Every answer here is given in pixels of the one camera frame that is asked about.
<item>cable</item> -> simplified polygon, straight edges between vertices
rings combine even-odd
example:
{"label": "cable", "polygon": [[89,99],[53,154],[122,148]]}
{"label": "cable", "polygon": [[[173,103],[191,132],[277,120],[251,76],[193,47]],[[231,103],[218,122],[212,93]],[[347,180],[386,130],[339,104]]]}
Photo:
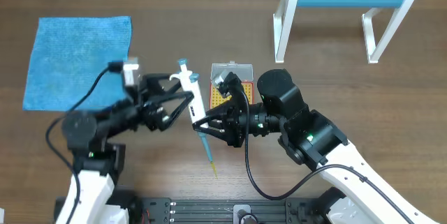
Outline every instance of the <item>cable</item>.
{"label": "cable", "polygon": [[74,111],[80,104],[82,104],[82,102],[84,102],[89,96],[90,94],[93,92],[93,90],[95,89],[96,85],[98,84],[99,80],[104,76],[104,74],[106,74],[108,71],[110,70],[110,67],[105,68],[103,71],[101,71],[101,73],[99,73],[98,77],[96,78],[95,82],[92,84],[90,90],[87,92],[87,94],[85,94],[85,96],[83,96],[74,106],[72,106],[68,111],[65,112],[64,115],[56,118],[48,127],[47,132],[45,133],[45,141],[47,142],[48,147],[65,163],[65,165],[68,167],[68,169],[70,170],[71,174],[73,175],[73,177],[75,178],[75,182],[76,182],[76,198],[75,198],[75,204],[73,205],[73,208],[71,209],[71,213],[70,216],[68,216],[67,219],[67,224],[70,223],[73,214],[75,213],[76,207],[79,204],[79,198],[80,198],[80,182],[79,182],[79,178],[78,178],[78,174],[76,174],[75,170],[73,169],[73,166],[69,163],[69,161],[62,156],[62,154],[57,151],[57,149],[52,145],[51,141],[50,141],[50,133],[51,130],[54,128],[54,126],[56,126],[57,123],[59,123],[62,119],[64,119],[65,117],[67,117],[72,111]]}
{"label": "cable", "polygon": [[400,216],[402,216],[403,219],[405,219],[406,222],[410,223],[410,224],[414,224],[413,221],[384,193],[382,192],[382,190],[380,190],[380,188],[378,188],[374,183],[372,183],[370,180],[368,180],[367,177],[361,175],[361,173],[355,171],[353,168],[347,167],[345,165],[339,165],[339,164],[334,164],[334,165],[325,165],[323,167],[320,167],[318,169],[316,169],[315,171],[309,173],[306,177],[304,177],[300,182],[298,182],[298,184],[296,184],[292,189],[290,189],[287,193],[284,193],[283,195],[280,196],[271,196],[268,195],[266,193],[264,193],[259,187],[258,185],[256,185],[256,182],[253,179],[253,176],[251,175],[251,171],[250,171],[250,164],[249,164],[249,116],[250,116],[250,112],[249,112],[249,100],[247,98],[247,95],[245,94],[245,92],[242,90],[241,91],[242,95],[244,96],[245,99],[245,105],[247,106],[247,122],[246,122],[246,126],[245,126],[245,168],[247,169],[247,174],[249,176],[249,180],[251,182],[251,185],[253,185],[253,187],[256,189],[256,191],[258,191],[259,194],[261,194],[264,198],[268,199],[268,200],[283,200],[285,198],[287,198],[288,196],[292,195],[292,193],[296,192],[296,190],[298,190],[302,185],[304,185],[307,181],[309,181],[313,176],[319,174],[320,172],[330,169],[330,168],[341,168],[341,169],[345,169],[351,173],[353,173],[354,175],[356,175],[361,182],[366,182],[369,186],[371,186],[380,196],[382,196],[384,198],[384,200],[386,202],[388,202],[388,204],[390,204],[399,214]]}

